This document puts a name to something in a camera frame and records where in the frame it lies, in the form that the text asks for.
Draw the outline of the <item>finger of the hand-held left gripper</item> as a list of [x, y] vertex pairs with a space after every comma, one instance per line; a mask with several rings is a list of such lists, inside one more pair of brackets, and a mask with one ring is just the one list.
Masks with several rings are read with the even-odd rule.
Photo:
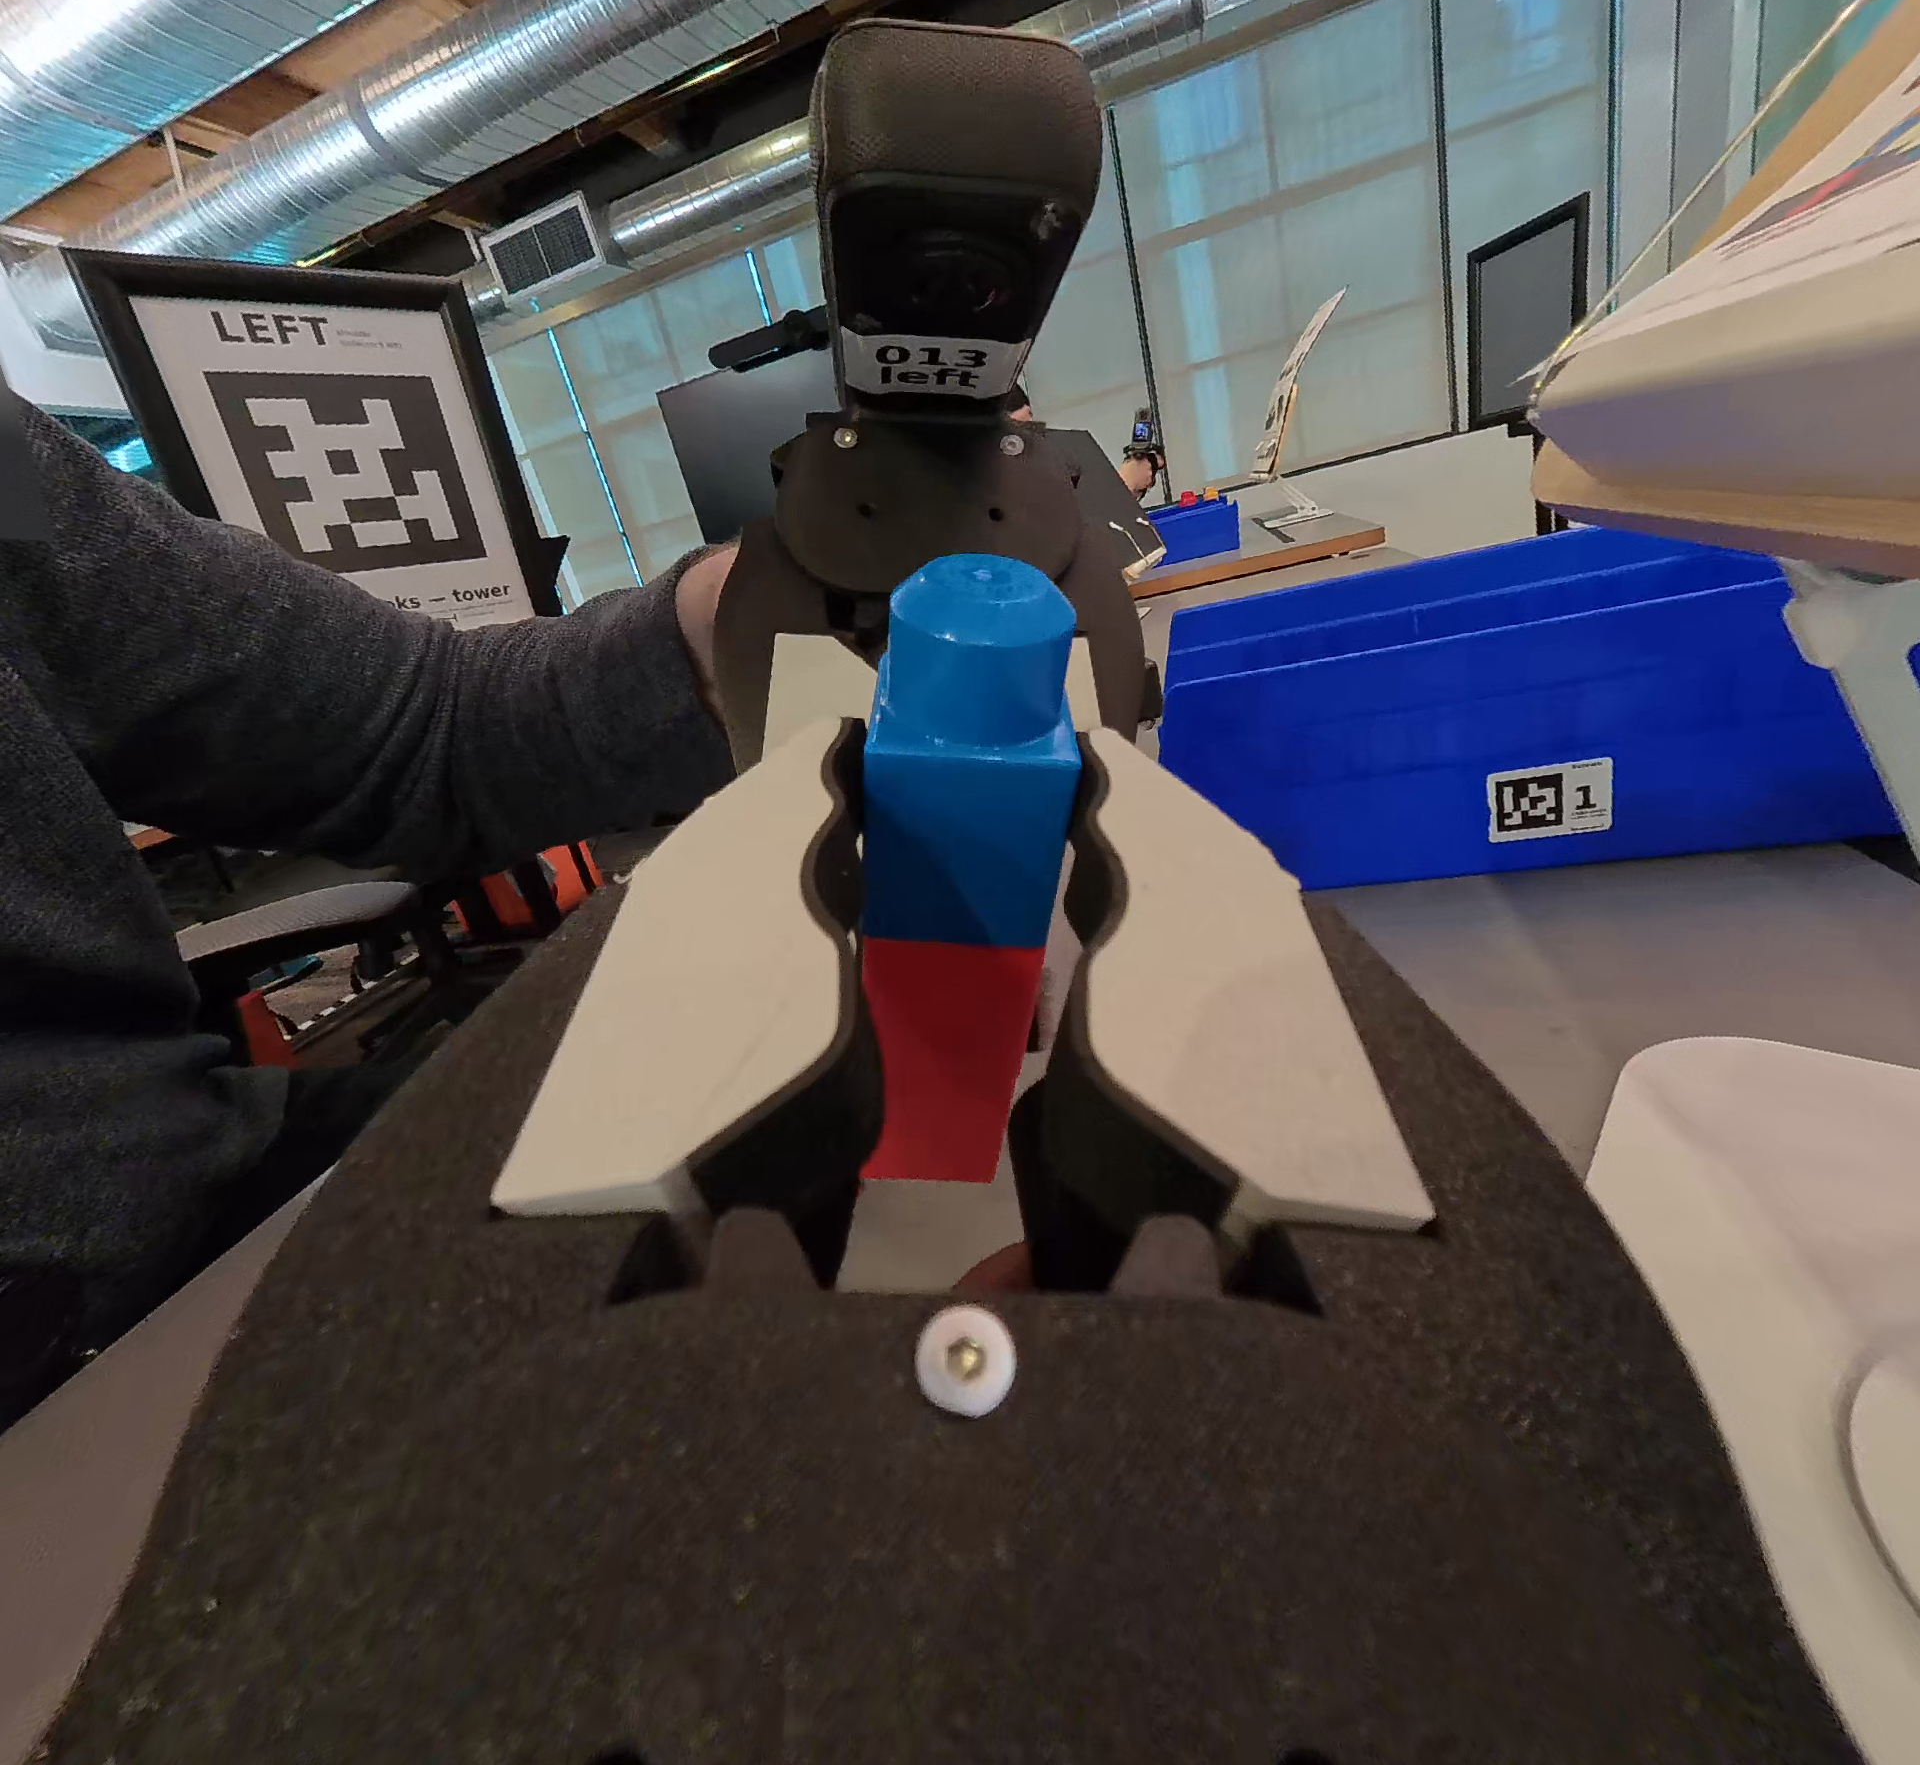
[[1063, 1022], [1079, 960], [1083, 956], [1083, 942], [1069, 916], [1069, 883], [1071, 880], [1061, 880], [1054, 899], [1053, 921], [1042, 956], [1036, 1010], [1030, 1024], [1033, 1047], [1053, 1045]]
[[864, 747], [873, 714], [877, 667], [837, 636], [780, 633], [774, 641], [765, 722], [765, 756], [772, 758], [795, 738], [833, 729], [840, 738], [846, 721], [861, 727]]

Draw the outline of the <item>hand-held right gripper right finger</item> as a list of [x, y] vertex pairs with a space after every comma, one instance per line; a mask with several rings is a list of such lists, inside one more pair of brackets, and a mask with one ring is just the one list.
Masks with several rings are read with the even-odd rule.
[[1104, 1290], [1158, 1218], [1254, 1278], [1297, 1225], [1424, 1231], [1434, 1205], [1297, 878], [1121, 732], [1081, 744], [1079, 953], [1010, 1122], [1035, 1287]]

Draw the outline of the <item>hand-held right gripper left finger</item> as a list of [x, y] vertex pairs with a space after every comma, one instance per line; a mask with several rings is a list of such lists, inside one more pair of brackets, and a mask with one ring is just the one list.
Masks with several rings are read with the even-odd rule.
[[866, 727], [802, 727], [636, 868], [495, 1182], [515, 1221], [783, 1221], [834, 1288], [885, 1067], [861, 974]]

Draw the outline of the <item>blue building block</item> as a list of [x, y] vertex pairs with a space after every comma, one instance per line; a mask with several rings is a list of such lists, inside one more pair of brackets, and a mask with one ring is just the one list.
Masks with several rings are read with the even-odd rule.
[[1074, 608], [1020, 559], [953, 553], [889, 619], [863, 750], [864, 934], [1041, 948], [1083, 776]]

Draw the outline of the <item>blue tagged plastic bin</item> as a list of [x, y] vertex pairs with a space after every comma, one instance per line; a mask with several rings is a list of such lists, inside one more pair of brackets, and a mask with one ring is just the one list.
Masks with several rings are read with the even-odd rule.
[[1576, 529], [1173, 619], [1160, 761], [1305, 889], [1890, 836], [1764, 554]]

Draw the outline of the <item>person's left forearm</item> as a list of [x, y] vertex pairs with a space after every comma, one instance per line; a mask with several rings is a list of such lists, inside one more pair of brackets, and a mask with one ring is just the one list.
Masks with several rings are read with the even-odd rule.
[[674, 564], [461, 630], [205, 520], [14, 406], [53, 533], [4, 544], [4, 657], [115, 817], [352, 864], [492, 871], [645, 835], [732, 778]]

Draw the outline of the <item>grey desk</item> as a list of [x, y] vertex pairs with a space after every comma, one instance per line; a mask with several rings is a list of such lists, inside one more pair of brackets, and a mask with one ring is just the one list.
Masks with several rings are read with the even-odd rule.
[[[1917, 1067], [1903, 839], [1322, 893], [1576, 1173], [1620, 1070], [1736, 1035]], [[180, 1439], [300, 1192], [3, 1444], [3, 1759], [27, 1762], [98, 1642]]]

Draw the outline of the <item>black monitor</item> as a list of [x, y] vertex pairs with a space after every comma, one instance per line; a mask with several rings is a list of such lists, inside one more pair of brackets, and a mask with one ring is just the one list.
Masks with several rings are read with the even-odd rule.
[[705, 542], [731, 542], [774, 510], [772, 452], [805, 432], [808, 415], [838, 408], [830, 365], [826, 352], [802, 352], [658, 392]]

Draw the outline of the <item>orange traffic cone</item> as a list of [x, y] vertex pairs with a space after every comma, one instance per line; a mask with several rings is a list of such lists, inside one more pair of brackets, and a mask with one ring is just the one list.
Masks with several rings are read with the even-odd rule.
[[463, 880], [448, 904], [466, 940], [540, 938], [604, 887], [603, 874], [589, 846], [572, 840], [506, 871]]

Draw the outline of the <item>black webcam bar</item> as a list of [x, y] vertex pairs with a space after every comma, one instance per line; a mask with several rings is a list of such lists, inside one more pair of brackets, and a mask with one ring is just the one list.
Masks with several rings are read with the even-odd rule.
[[796, 355], [829, 350], [829, 316], [826, 306], [787, 310], [772, 323], [715, 345], [706, 355], [709, 363], [716, 370], [747, 372]]

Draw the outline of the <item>small blue plastic bin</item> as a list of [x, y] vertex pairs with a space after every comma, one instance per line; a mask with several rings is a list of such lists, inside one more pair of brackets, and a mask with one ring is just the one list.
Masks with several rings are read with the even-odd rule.
[[1184, 493], [1173, 504], [1148, 509], [1146, 519], [1168, 568], [1241, 550], [1241, 515], [1229, 494]]

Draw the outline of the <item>light wooden table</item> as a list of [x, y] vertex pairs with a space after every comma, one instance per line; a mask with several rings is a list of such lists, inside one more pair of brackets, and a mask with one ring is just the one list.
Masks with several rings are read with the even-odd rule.
[[1134, 601], [1211, 591], [1242, 578], [1293, 571], [1309, 562], [1374, 550], [1386, 544], [1386, 530], [1345, 513], [1316, 519], [1241, 519], [1238, 548], [1207, 553], [1187, 560], [1167, 560], [1134, 578]]

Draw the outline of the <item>white standing sign card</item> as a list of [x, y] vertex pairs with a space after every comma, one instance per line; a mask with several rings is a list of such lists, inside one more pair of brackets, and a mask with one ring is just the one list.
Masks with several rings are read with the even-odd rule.
[[1301, 379], [1316, 340], [1327, 331], [1332, 314], [1346, 296], [1346, 288], [1335, 291], [1309, 318], [1291, 352], [1282, 361], [1280, 375], [1269, 395], [1264, 425], [1250, 461], [1248, 483], [1267, 483], [1282, 476], [1282, 454], [1301, 399]]

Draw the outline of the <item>black office chair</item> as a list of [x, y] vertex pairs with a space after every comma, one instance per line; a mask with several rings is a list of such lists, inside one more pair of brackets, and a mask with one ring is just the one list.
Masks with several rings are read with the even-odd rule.
[[240, 1063], [291, 1070], [294, 1049], [255, 986], [284, 967], [348, 942], [408, 938], [424, 915], [419, 889], [400, 883], [338, 885], [277, 899], [186, 929], [177, 946], [201, 997], [201, 1016]]

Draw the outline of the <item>dark screen on floor stand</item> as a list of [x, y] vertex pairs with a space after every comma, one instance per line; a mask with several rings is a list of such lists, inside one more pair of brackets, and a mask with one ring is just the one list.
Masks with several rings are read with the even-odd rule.
[[1466, 254], [1466, 429], [1529, 430], [1537, 369], [1588, 310], [1588, 191]]

